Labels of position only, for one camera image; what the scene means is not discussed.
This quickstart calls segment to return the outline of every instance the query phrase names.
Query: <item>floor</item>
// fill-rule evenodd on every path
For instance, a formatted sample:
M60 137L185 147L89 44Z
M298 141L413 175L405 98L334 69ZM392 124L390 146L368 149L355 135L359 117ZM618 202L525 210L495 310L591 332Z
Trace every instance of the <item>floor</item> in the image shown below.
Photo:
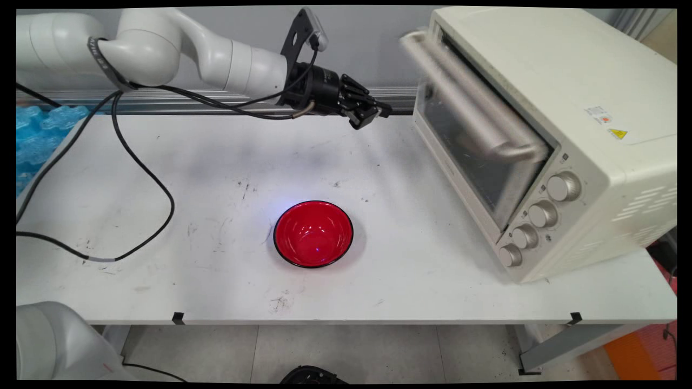
M520 376L516 335L504 325L132 326L123 355L199 382L279 383L299 365L347 383L618 379L603 348ZM147 381L173 380L127 369Z

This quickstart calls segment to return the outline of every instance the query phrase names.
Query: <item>table leg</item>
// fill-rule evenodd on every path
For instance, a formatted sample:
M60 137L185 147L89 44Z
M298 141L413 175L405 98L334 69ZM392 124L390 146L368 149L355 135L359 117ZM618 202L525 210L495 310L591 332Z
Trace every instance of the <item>table leg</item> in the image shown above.
M641 324L576 324L545 341L537 325L515 326L524 373L540 373L543 368L576 358L597 347L644 327Z
M125 346L129 329L129 325L107 325L103 329L103 338L113 346L118 355L122 355L122 348Z

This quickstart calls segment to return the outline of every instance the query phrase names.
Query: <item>gray wall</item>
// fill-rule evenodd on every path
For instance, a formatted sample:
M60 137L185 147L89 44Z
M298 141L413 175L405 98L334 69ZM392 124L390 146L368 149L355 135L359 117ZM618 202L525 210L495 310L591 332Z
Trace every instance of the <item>gray wall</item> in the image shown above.
M320 18L329 38L329 48L317 56L316 64L339 74L347 73L367 87L414 87L414 65L399 48L398 38L406 31L427 26L430 14L440 6L310 6ZM251 46L280 51L286 33L301 6L236 6L180 8L217 34ZM588 9L612 23L612 8ZM109 10L17 10L17 15L42 12L83 12L93 15L114 38L120 9ZM309 61L303 50L302 61ZM54 77L48 74L17 73L17 81L38 90L113 89L97 76ZM209 89L200 81L194 62L183 57L178 75L170 83L185 89Z

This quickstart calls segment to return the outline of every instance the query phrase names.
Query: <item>warning label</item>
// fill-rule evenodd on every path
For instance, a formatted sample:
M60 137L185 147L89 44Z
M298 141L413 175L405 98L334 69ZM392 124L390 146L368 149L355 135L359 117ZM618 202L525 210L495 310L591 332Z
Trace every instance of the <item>warning label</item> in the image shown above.
M612 122L612 116L600 106L587 108L585 111L599 124L604 125Z
M597 121L600 125L603 125L605 127L604 129L607 129L610 135L613 135L618 141L622 141L625 138L625 135L629 133L629 131L623 131L621 129L615 129L615 128L610 128L610 126L614 127L625 127L630 129L630 126L628 126L626 123L622 123L621 120L615 120L609 113L606 111L603 107L600 105L597 105L595 107L590 107L584 109L589 116L591 116L592 119ZM632 142L637 142L637 139L634 139L631 135L627 137L627 140L624 143L631 144Z
M627 135L627 131L622 131L620 129L610 129L610 132L615 135L618 139L622 139Z

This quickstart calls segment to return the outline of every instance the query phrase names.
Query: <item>oven handle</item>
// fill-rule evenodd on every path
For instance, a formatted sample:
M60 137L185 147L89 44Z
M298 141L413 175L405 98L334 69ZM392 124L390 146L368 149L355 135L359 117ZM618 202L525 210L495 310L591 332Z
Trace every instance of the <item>oven handle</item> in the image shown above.
M473 139L482 158L502 162L543 161L547 147L483 81L423 31L400 39L401 45L435 83L442 100Z

